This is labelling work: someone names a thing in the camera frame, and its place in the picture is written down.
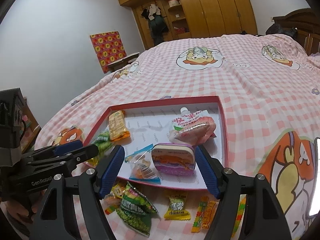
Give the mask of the green pea snack bag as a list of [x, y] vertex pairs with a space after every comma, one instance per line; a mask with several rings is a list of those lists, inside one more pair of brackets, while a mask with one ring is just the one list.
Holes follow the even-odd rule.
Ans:
[[105, 152], [113, 146], [109, 131], [106, 130], [100, 133], [98, 137], [92, 142], [92, 144], [98, 147], [98, 157], [101, 158], [102, 156], [104, 156]]

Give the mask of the yellow green lime candy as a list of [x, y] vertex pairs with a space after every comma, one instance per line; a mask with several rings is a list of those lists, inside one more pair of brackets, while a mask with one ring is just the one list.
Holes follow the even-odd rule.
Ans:
[[165, 220], [190, 220], [191, 214], [185, 209], [187, 194], [185, 192], [173, 192], [168, 194], [169, 205], [164, 214]]

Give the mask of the purple candy tin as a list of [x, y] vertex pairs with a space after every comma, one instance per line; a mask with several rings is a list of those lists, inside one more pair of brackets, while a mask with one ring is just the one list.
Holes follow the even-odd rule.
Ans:
[[155, 145], [151, 150], [155, 169], [161, 173], [189, 177], [195, 171], [194, 149], [186, 144]]

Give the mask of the small yellow candy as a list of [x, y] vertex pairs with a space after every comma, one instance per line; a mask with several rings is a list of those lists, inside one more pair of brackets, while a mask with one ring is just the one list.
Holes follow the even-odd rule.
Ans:
[[100, 161], [100, 156], [97, 155], [89, 160], [86, 161], [86, 164], [89, 165], [90, 167], [96, 167], [99, 164]]

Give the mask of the wooden side shelf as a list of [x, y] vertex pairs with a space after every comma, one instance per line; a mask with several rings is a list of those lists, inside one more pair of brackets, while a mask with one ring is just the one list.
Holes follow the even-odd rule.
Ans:
[[31, 148], [34, 147], [35, 140], [41, 130], [41, 126], [35, 119], [35, 116], [31, 112], [28, 103], [27, 98], [24, 98], [25, 100], [25, 106], [22, 109], [22, 119], [26, 124], [26, 129], [24, 136], [21, 140], [21, 150], [22, 153], [25, 153], [29, 151]]

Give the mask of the burger gummy candy pack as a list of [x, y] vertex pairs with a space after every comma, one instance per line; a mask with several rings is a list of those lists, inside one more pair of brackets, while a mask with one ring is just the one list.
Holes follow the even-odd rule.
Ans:
[[[193, 226], [191, 227], [191, 233], [199, 233], [202, 230], [208, 230], [213, 218], [216, 214], [217, 207], [219, 205], [218, 200], [210, 200], [208, 196], [202, 196], [197, 208], [197, 213]], [[240, 196], [236, 219], [233, 226], [232, 237], [236, 235], [236, 232], [240, 226], [240, 222], [244, 216], [246, 207], [246, 195]]]

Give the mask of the clear orange candy wrapper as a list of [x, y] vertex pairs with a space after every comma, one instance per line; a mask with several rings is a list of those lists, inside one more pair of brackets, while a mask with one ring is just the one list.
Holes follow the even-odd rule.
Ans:
[[104, 213], [106, 215], [110, 215], [118, 207], [120, 207], [121, 200], [123, 198], [123, 194], [125, 191], [126, 184], [122, 181], [116, 182], [109, 194], [105, 196], [105, 198], [102, 201], [102, 207], [104, 210]]

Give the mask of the orange wafer biscuit pack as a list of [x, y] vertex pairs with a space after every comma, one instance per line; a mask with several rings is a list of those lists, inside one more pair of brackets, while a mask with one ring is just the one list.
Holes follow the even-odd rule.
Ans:
[[111, 141], [118, 141], [130, 137], [130, 132], [125, 125], [123, 111], [116, 111], [108, 117], [109, 134]]

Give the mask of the clear blue-topped candy bag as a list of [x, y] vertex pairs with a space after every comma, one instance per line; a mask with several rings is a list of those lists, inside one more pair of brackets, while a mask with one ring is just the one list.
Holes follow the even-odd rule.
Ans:
[[153, 166], [152, 149], [153, 144], [149, 144], [125, 157], [125, 163], [130, 166], [129, 180], [158, 185], [161, 183]]

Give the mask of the red shallow cardboard tray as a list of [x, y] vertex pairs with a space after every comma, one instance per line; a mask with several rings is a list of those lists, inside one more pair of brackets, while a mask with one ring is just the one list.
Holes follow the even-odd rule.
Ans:
[[191, 113], [208, 111], [216, 123], [215, 138], [209, 139], [205, 148], [211, 157], [219, 159], [223, 166], [228, 165], [228, 142], [225, 114], [218, 96], [170, 98], [152, 101], [132, 102], [108, 107], [84, 140], [84, 145], [92, 143], [100, 133], [108, 129], [108, 117], [116, 111], [124, 111], [125, 124], [130, 137], [118, 143], [130, 155], [150, 144], [169, 142], [172, 120], [178, 118], [182, 107]]

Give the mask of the pink jelly drink pouch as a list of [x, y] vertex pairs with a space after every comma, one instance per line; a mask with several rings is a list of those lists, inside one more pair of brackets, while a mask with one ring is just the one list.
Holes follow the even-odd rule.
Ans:
[[187, 107], [171, 122], [168, 139], [175, 144], [197, 146], [215, 138], [216, 123], [207, 110], [191, 112]]

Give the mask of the red yellow patterned board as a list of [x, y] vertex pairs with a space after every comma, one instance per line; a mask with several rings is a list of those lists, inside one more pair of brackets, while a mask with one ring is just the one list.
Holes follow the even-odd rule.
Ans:
[[108, 65], [127, 56], [118, 31], [90, 35], [90, 39], [103, 73]]

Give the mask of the pink checkered bedsheet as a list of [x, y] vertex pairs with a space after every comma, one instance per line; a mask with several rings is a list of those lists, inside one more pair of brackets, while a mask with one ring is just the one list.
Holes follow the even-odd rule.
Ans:
[[70, 127], [86, 139], [108, 107], [132, 102], [218, 96], [227, 127], [229, 165], [263, 173], [293, 239], [311, 225], [313, 139], [319, 136], [319, 57], [286, 35], [224, 35], [162, 43], [103, 77], [49, 120], [35, 146]]

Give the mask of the hanging dark clothes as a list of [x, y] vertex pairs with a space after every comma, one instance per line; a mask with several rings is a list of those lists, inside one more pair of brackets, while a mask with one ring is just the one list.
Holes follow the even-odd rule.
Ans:
[[148, 8], [143, 9], [141, 16], [148, 22], [154, 46], [163, 43], [164, 34], [169, 32], [169, 28], [161, 14], [161, 9], [156, 4], [150, 4]]

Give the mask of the wooden wardrobe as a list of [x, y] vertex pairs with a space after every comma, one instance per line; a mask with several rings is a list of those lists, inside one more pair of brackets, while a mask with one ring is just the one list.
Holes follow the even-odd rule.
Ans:
[[148, 20], [151, 5], [160, 8], [168, 32], [165, 41], [258, 33], [250, 0], [118, 0], [132, 9], [145, 49], [154, 46]]

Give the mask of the dark wooden headboard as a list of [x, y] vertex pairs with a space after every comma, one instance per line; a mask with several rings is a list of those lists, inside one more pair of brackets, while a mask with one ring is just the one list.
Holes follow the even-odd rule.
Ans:
[[311, 8], [298, 9], [273, 20], [285, 30], [296, 29], [296, 41], [308, 55], [319, 53], [319, 18]]

